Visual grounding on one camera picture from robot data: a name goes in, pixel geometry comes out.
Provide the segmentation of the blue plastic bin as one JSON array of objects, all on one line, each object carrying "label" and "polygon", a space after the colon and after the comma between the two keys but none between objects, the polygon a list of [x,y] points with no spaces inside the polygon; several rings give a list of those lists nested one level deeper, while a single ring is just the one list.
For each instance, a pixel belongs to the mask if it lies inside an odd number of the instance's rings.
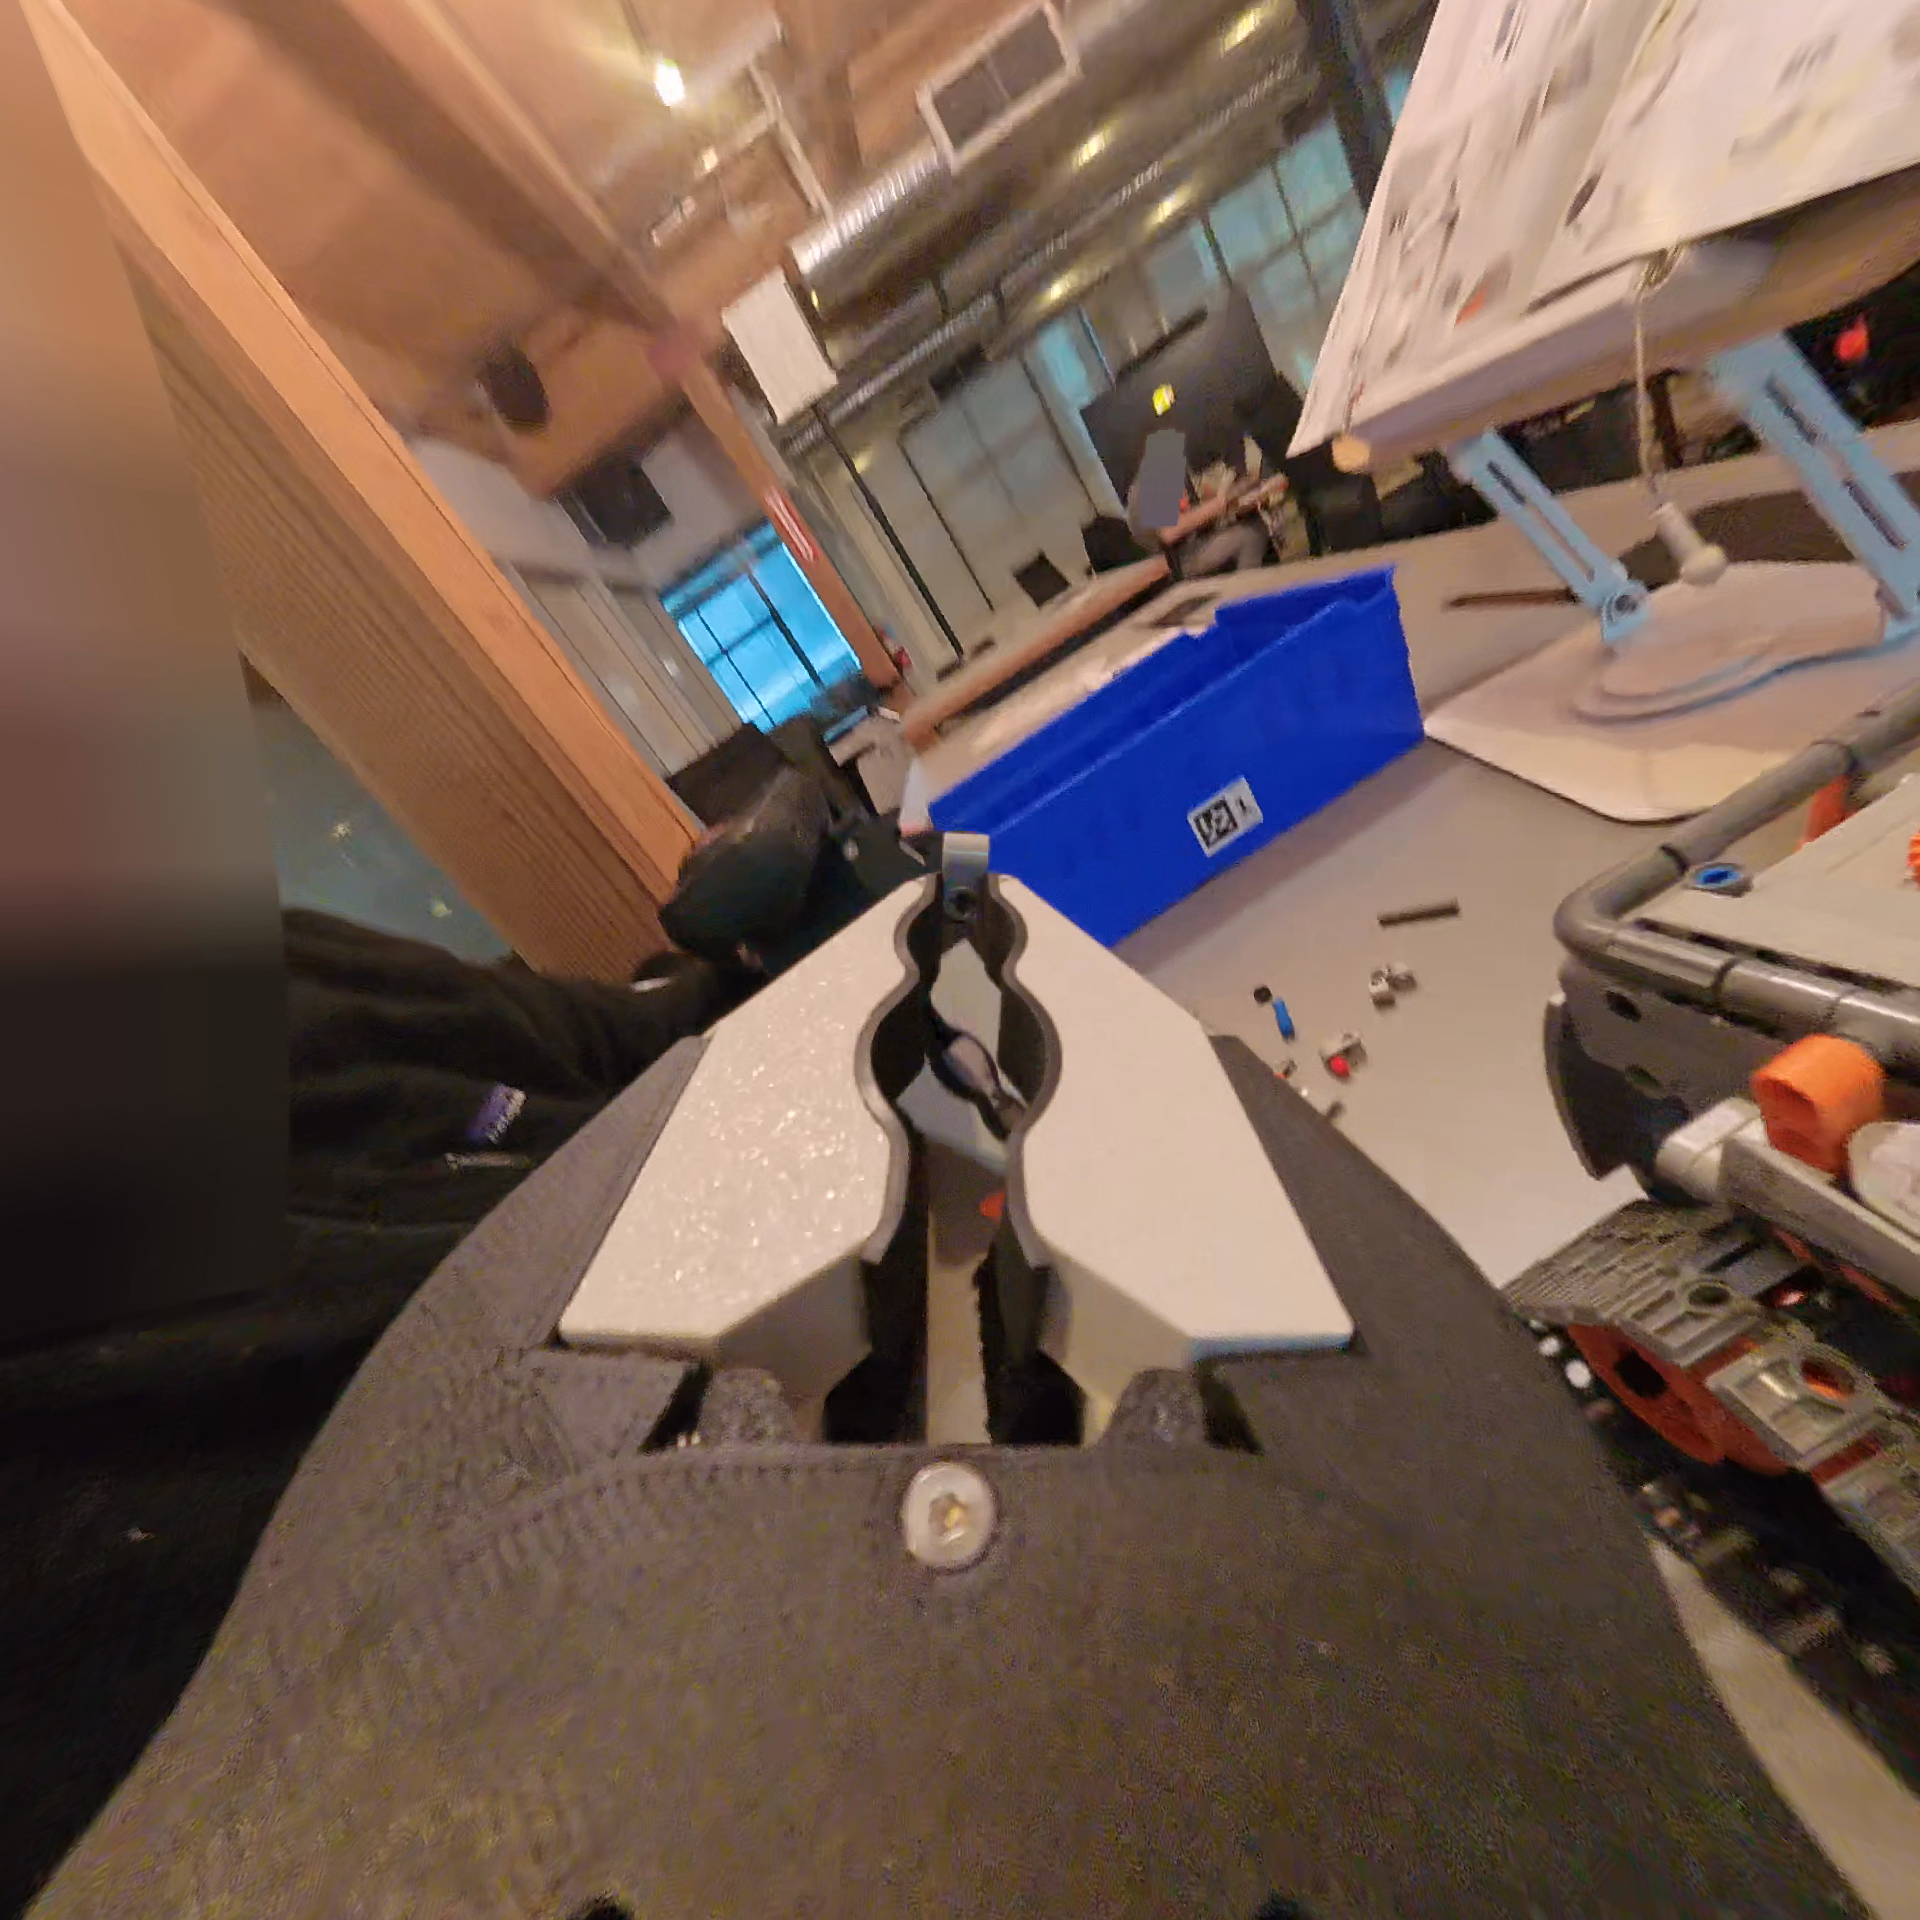
[{"label": "blue plastic bin", "polygon": [[1425,742],[1395,567],[1165,638],[931,799],[1118,946]]}]

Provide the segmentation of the person's left forearm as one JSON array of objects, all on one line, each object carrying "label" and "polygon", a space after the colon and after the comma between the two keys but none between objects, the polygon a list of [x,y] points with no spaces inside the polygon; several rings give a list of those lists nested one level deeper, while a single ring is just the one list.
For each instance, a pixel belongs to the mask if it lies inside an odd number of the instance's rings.
[{"label": "person's left forearm", "polygon": [[468,1227],[730,1006],[699,956],[629,982],[471,962],[307,909],[280,913],[291,1208]]}]

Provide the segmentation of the wooden pillar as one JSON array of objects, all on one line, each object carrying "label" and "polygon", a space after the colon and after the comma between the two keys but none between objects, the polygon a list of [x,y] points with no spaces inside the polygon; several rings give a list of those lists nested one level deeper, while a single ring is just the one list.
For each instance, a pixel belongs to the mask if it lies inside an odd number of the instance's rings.
[{"label": "wooden pillar", "polygon": [[64,2],[25,2],[213,523],[239,649],[544,972],[666,946],[692,847],[558,639]]}]

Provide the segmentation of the white hanging list sheet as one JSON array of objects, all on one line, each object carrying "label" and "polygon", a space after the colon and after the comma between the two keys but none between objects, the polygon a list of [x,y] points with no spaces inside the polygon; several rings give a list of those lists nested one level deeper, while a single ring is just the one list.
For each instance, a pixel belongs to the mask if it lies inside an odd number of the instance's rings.
[{"label": "white hanging list sheet", "polygon": [[809,414],[832,395],[840,374],[780,269],[730,302],[721,325],[777,426]]}]

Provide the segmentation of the grey black brick model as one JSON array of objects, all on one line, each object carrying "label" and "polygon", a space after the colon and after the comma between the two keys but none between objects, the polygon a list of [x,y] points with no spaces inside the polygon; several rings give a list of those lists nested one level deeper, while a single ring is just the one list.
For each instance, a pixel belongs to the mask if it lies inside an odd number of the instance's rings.
[{"label": "grey black brick model", "polygon": [[1647,1205],[1509,1286],[1670,1454],[1917,1595],[1917,688],[1573,892],[1563,1134]]}]

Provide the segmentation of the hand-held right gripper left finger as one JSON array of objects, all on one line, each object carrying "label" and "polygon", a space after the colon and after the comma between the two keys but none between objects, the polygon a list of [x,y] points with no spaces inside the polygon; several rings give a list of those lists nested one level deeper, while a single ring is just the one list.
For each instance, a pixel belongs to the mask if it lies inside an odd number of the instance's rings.
[{"label": "hand-held right gripper left finger", "polygon": [[923,1421],[927,880],[726,1015],[558,1317],[580,1356],[771,1375],[827,1438]]}]

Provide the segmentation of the black wall screen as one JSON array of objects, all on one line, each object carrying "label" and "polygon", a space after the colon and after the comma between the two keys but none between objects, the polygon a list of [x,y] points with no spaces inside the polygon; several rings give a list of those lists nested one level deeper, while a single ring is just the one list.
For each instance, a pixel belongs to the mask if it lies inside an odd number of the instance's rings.
[{"label": "black wall screen", "polygon": [[1219,464],[1240,472],[1243,437],[1260,445],[1268,464],[1281,464],[1301,412],[1302,395],[1275,366],[1252,296],[1231,292],[1223,305],[1190,315],[1164,343],[1122,362],[1081,423],[1122,496],[1155,432],[1182,433],[1193,475]]}]

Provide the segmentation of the instruction booklet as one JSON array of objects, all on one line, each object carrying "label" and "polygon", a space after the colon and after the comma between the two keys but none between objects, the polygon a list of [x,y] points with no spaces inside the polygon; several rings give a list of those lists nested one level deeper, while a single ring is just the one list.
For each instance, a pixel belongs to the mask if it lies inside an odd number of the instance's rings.
[{"label": "instruction booklet", "polygon": [[1441,2],[1293,455],[1594,331],[1589,282],[1917,164],[1917,2]]}]

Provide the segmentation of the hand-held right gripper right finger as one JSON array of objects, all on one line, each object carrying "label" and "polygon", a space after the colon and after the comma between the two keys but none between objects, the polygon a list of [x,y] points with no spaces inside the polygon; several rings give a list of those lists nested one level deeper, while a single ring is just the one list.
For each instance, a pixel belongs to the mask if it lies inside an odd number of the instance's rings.
[{"label": "hand-held right gripper right finger", "polygon": [[1020,1100],[1008,1338],[1067,1377],[1083,1438],[1146,1375],[1350,1350],[1355,1318],[1213,1031],[1020,880],[984,883],[977,951]]}]

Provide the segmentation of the long wooden table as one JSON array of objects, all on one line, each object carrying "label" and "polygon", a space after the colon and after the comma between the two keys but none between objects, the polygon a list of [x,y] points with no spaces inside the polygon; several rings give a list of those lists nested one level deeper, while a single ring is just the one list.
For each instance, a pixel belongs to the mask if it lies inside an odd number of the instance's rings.
[{"label": "long wooden table", "polygon": [[984,700],[1012,688],[1020,679],[1034,676],[1067,649],[1102,638],[1146,601],[1160,598],[1170,586],[1174,586],[1172,565],[1165,558],[1146,558],[1102,571],[1033,612],[1023,628],[984,642],[900,713],[900,738],[908,750],[927,750],[949,722],[984,706]]}]

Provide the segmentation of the light blue metal stand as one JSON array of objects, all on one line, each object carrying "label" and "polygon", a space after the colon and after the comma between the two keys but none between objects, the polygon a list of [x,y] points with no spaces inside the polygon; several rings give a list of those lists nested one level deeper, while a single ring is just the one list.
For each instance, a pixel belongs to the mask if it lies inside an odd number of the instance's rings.
[{"label": "light blue metal stand", "polygon": [[1647,587],[1548,494],[1499,437],[1453,447],[1453,472],[1523,534],[1578,595],[1600,648],[1570,694],[1584,724],[1639,724],[1713,710],[1792,671],[1866,659],[1917,639],[1917,505],[1787,332],[1708,362],[1744,426],[1789,464],[1817,515],[1837,535],[1869,587],[1834,565],[1731,561],[1642,472],[1654,540],[1674,580]]}]

